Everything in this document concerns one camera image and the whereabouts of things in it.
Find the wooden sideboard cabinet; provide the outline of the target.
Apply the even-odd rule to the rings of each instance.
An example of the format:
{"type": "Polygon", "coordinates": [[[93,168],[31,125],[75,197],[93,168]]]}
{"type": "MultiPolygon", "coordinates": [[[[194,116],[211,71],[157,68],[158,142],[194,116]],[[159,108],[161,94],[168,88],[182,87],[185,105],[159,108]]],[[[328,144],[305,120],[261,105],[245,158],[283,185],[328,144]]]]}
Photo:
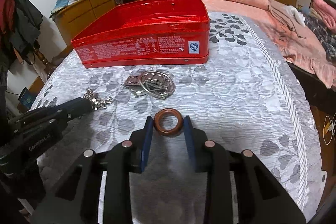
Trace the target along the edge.
{"type": "Polygon", "coordinates": [[[51,16],[66,45],[92,22],[114,7],[139,0],[79,0],[51,16]]]}

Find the wooden coat stand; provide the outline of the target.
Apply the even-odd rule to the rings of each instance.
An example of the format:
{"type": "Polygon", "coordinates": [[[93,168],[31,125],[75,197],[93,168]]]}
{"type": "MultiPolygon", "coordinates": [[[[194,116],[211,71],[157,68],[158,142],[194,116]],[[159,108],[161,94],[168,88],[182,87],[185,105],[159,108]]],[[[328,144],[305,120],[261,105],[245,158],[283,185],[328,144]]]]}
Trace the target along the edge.
{"type": "Polygon", "coordinates": [[[57,68],[57,66],[54,63],[48,61],[48,59],[44,56],[44,54],[41,53],[39,49],[40,47],[41,46],[39,45],[38,41],[35,40],[33,43],[33,53],[45,66],[45,72],[47,74],[47,79],[49,79],[52,73],[57,68]]]}

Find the grey leaf-pattern bedspread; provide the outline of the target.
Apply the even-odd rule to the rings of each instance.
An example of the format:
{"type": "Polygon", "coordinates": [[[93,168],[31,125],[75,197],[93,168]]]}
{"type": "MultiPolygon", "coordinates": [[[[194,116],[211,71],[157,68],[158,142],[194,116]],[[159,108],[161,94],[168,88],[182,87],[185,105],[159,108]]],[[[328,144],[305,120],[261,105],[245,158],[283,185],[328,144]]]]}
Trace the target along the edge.
{"type": "Polygon", "coordinates": [[[38,159],[47,189],[87,148],[104,152],[173,108],[225,149],[250,149],[287,190],[306,219],[321,200],[318,131],[305,93],[278,48],[246,17],[212,12],[210,56],[202,65],[138,65],[86,69],[76,52],[58,66],[33,107],[81,97],[87,88],[113,99],[106,109],[72,120],[63,139],[38,159]],[[159,71],[164,87],[124,86],[130,75],[159,71]]]}

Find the hanging dark clothes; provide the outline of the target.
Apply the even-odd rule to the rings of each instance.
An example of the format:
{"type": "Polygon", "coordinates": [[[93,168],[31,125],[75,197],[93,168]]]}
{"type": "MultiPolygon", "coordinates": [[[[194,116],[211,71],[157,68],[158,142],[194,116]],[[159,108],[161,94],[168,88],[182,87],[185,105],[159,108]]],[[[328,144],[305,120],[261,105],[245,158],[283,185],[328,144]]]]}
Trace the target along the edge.
{"type": "Polygon", "coordinates": [[[1,0],[1,68],[39,48],[42,13],[29,0],[1,0]]]}

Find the red metal tin box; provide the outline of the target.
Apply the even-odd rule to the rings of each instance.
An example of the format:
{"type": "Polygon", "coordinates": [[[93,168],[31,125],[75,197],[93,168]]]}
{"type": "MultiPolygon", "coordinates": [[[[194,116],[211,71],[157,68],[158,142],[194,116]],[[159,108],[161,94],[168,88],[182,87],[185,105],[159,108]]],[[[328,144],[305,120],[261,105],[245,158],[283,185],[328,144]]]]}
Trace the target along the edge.
{"type": "Polygon", "coordinates": [[[72,40],[86,68],[204,64],[210,18],[201,0],[141,0],[113,8],[72,40]]]}

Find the silver ornate charm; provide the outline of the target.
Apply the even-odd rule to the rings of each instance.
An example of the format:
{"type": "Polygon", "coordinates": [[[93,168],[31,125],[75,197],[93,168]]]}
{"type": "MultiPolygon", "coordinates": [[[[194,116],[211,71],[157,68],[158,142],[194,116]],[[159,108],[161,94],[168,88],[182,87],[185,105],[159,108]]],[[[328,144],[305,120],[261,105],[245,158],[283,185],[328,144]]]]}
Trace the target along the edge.
{"type": "Polygon", "coordinates": [[[99,109],[106,109],[107,106],[109,106],[113,102],[113,99],[111,97],[108,97],[106,99],[98,98],[97,93],[95,93],[90,88],[86,89],[83,98],[91,103],[92,109],[94,111],[97,111],[99,109]]]}

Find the silver metal watch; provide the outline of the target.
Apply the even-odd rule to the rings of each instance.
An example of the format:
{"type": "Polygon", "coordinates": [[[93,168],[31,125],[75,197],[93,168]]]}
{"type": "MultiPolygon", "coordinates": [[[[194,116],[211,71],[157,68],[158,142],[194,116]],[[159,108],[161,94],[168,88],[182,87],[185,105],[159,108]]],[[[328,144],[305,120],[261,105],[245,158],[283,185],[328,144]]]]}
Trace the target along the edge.
{"type": "Polygon", "coordinates": [[[169,85],[171,78],[159,71],[144,71],[139,75],[130,75],[124,82],[124,86],[141,86],[144,84],[154,87],[164,87],[169,85]]]}

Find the pink quilt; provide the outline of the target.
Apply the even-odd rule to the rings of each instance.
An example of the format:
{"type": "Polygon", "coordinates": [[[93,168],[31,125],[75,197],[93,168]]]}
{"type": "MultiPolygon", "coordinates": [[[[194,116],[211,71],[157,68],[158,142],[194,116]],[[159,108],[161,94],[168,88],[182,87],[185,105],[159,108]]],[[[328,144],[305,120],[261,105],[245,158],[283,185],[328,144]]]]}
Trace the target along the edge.
{"type": "Polygon", "coordinates": [[[307,27],[298,25],[298,33],[279,22],[269,11],[225,0],[202,0],[208,11],[246,16],[276,44],[286,61],[316,75],[328,89],[335,89],[335,65],[327,60],[326,52],[307,27]]]}

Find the plaid folded clothes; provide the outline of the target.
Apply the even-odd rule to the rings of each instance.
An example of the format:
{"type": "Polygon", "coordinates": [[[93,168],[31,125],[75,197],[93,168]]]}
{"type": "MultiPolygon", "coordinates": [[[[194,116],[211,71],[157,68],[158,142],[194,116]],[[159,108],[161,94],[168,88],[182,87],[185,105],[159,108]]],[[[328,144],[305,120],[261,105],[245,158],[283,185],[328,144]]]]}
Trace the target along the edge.
{"type": "Polygon", "coordinates": [[[335,63],[336,58],[336,42],[335,34],[327,28],[323,21],[308,15],[305,18],[306,26],[315,34],[321,45],[323,46],[326,57],[329,61],[335,63]]]}

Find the pink folded clothes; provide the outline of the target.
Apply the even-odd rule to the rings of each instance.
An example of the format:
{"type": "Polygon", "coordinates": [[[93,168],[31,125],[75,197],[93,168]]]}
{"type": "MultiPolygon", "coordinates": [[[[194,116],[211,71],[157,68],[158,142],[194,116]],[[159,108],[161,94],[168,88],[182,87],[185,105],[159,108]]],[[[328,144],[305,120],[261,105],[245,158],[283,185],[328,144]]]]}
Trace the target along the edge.
{"type": "Polygon", "coordinates": [[[327,28],[335,33],[335,8],[328,5],[324,0],[312,0],[312,7],[321,16],[327,28]]]}

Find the blue cloth on cabinet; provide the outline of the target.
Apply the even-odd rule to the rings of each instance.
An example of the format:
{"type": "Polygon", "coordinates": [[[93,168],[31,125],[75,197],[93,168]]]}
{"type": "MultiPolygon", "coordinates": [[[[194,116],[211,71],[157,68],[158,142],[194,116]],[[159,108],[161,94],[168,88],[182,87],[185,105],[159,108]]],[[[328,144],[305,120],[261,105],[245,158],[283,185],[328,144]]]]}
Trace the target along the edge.
{"type": "Polygon", "coordinates": [[[59,12],[61,9],[67,7],[69,2],[70,0],[57,0],[54,8],[51,10],[50,18],[52,18],[54,14],[59,12]]]}

